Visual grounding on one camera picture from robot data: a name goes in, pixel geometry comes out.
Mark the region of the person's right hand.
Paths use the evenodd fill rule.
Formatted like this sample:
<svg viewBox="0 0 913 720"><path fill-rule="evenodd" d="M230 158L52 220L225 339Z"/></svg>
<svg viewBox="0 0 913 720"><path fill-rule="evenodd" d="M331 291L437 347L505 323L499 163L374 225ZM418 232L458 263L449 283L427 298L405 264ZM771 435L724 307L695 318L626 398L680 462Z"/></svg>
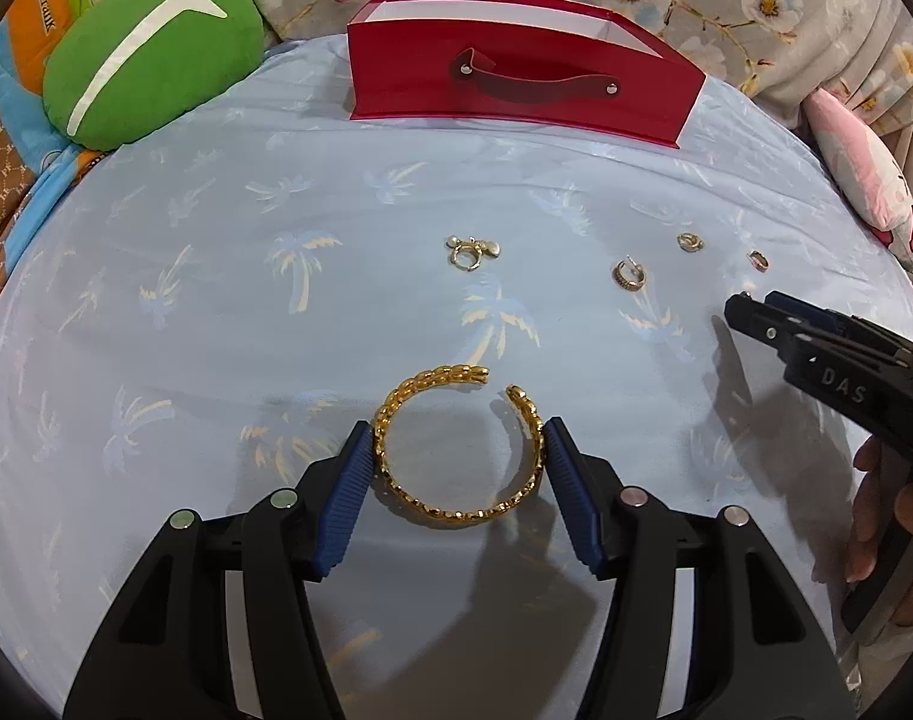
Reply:
<svg viewBox="0 0 913 720"><path fill-rule="evenodd" d="M883 444L876 437L870 437L855 454L854 466L863 473L863 478L852 505L852 530L845 562L849 582L865 580L872 575L876 566L883 502L879 479L882 455ZM913 484L900 489L894 513L900 525L913 536ZM897 606L891 621L901 628L913 626L913 585Z"/></svg>

